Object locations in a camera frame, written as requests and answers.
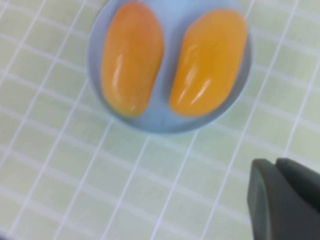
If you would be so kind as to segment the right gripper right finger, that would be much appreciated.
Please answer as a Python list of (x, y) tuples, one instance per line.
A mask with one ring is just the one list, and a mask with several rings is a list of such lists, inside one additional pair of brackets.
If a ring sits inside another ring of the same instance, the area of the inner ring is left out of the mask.
[(289, 158), (278, 158), (276, 168), (310, 206), (320, 206), (320, 174)]

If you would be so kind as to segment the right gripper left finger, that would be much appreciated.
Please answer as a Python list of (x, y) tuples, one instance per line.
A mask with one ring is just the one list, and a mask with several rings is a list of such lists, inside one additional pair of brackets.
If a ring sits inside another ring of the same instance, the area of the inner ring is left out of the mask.
[(318, 240), (320, 207), (312, 207), (291, 187), (276, 163), (252, 161), (247, 204), (255, 240)]

